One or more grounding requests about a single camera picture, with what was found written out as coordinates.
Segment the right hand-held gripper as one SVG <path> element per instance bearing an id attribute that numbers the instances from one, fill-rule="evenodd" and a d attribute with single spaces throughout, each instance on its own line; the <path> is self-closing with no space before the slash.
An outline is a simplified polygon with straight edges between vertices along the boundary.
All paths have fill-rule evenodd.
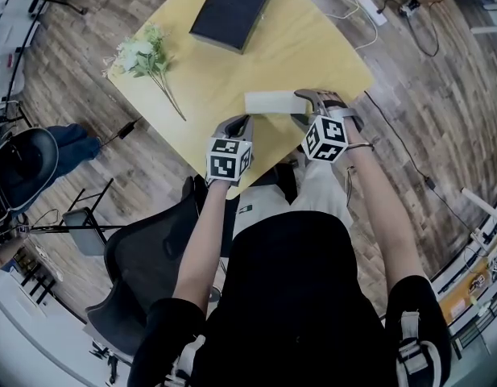
<path id="1" fill-rule="evenodd" d="M 307 127 L 302 150 L 309 160 L 334 163 L 349 148 L 345 119 L 352 119 L 358 131 L 364 124 L 354 108 L 349 107 L 335 92 L 298 89 L 298 98 L 310 103 L 312 113 L 291 114 L 298 127 Z"/>

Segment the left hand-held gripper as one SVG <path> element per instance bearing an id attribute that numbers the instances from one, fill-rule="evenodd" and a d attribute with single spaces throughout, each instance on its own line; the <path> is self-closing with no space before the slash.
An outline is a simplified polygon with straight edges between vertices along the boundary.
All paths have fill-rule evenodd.
<path id="1" fill-rule="evenodd" d="M 226 181 L 237 187 L 252 161 L 254 119 L 241 114 L 220 123 L 209 138 L 205 183 Z"/>

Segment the small white box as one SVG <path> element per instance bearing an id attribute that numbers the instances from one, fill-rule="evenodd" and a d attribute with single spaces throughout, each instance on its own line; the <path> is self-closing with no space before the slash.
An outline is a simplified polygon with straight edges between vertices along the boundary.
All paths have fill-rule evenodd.
<path id="1" fill-rule="evenodd" d="M 244 93 L 247 114 L 306 114 L 308 103 L 293 91 L 259 91 Z"/>

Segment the person's left forearm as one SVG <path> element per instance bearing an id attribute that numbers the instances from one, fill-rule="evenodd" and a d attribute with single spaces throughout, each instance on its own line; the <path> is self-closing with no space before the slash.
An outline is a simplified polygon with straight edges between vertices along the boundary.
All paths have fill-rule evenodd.
<path id="1" fill-rule="evenodd" d="M 230 185 L 213 181 L 202 212 L 184 250 L 173 297 L 207 312 L 209 295 L 219 265 L 226 195 Z"/>

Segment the person's right forearm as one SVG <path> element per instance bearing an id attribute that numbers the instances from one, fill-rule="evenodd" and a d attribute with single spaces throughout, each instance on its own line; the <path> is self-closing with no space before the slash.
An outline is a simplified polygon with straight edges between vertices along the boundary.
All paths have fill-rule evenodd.
<path id="1" fill-rule="evenodd" d="M 347 155 L 358 174 L 369 222 L 382 254 L 387 289 L 405 277 L 425 278 L 404 205 L 352 119 L 345 119 L 345 128 L 352 146 Z"/>

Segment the person's white trousers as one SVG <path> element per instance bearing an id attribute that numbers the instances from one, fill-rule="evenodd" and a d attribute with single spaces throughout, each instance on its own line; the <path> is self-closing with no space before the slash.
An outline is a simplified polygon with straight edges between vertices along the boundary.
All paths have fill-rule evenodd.
<path id="1" fill-rule="evenodd" d="M 334 176 L 331 164 L 309 163 L 292 203 L 288 203 L 277 185 L 254 186 L 243 191 L 239 196 L 233 235 L 271 216 L 306 210 L 331 214 L 346 228 L 351 228 L 353 219 L 347 208 L 347 195 Z"/>

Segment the white power strip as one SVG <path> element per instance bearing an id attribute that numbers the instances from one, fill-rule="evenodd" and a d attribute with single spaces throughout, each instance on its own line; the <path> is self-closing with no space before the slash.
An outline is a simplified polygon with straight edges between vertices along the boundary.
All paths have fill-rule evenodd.
<path id="1" fill-rule="evenodd" d="M 357 2 L 377 27 L 381 27 L 387 22 L 385 15 L 372 0 L 357 0 Z"/>

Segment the white artificial flower bouquet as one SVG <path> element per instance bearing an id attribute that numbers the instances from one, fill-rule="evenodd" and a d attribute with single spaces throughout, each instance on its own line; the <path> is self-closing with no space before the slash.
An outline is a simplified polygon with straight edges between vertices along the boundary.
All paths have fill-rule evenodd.
<path id="1" fill-rule="evenodd" d="M 164 47 L 167 37 L 168 34 L 160 27 L 148 23 L 138 35 L 123 40 L 116 47 L 115 54 L 103 59 L 106 69 L 102 74 L 106 76 L 109 71 L 115 71 L 130 74 L 134 78 L 149 77 L 186 122 L 166 77 L 167 71 L 172 67 L 172 57 Z"/>

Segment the black rectangular box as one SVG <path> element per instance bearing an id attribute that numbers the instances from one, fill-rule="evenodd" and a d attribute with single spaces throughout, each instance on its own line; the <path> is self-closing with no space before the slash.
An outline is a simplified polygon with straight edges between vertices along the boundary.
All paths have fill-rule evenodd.
<path id="1" fill-rule="evenodd" d="M 205 0 L 189 30 L 197 40 L 244 53 L 269 0 Z"/>

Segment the black mesh office chair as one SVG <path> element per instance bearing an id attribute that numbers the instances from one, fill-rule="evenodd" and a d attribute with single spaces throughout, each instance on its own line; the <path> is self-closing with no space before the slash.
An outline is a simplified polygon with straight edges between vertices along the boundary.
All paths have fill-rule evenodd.
<path id="1" fill-rule="evenodd" d="M 188 177 L 177 204 L 118 229 L 108 239 L 104 261 L 112 289 L 86 314 L 90 325 L 116 351 L 133 356 L 151 305 L 172 296 L 206 194 L 201 176 Z"/>

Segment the person's black shirt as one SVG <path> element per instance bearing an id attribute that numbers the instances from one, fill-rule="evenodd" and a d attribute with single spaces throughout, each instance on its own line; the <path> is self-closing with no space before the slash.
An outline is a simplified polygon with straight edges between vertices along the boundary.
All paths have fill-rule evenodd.
<path id="1" fill-rule="evenodd" d="M 165 298 L 147 316 L 128 387 L 411 387 L 449 378 L 449 333 L 426 278 L 393 286 L 385 319 L 362 293 L 349 233 L 316 211 L 276 215 L 234 239 L 205 315 Z"/>

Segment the grey folding chair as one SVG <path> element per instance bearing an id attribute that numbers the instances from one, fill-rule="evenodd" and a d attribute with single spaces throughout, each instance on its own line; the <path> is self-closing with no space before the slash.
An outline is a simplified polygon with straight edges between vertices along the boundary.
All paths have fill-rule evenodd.
<path id="1" fill-rule="evenodd" d="M 30 233 L 69 235 L 84 256 L 102 256 L 107 243 L 105 233 L 122 228 L 122 226 L 101 225 L 94 216 L 94 211 L 113 182 L 114 179 L 110 178 L 101 192 L 90 195 L 85 195 L 86 188 L 83 188 L 68 210 L 58 215 L 54 224 L 38 226 L 35 223 L 30 227 Z"/>

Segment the white desk leg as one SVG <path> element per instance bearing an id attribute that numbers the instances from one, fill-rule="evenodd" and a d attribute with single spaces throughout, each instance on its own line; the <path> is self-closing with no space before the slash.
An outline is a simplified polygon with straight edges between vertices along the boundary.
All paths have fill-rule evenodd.
<path id="1" fill-rule="evenodd" d="M 463 196 L 468 198 L 476 206 L 487 212 L 492 218 L 494 218 L 497 221 L 497 209 L 492 207 L 490 204 L 482 200 L 479 196 L 477 196 L 467 188 L 462 188 L 461 193 Z"/>

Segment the cluttered wooden workbench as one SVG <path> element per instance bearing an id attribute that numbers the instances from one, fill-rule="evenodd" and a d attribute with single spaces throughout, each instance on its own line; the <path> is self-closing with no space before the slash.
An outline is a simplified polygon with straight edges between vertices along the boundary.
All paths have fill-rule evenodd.
<path id="1" fill-rule="evenodd" d="M 492 286 L 492 267 L 488 256 L 465 266 L 439 295 L 439 305 L 446 324 L 454 325 Z"/>

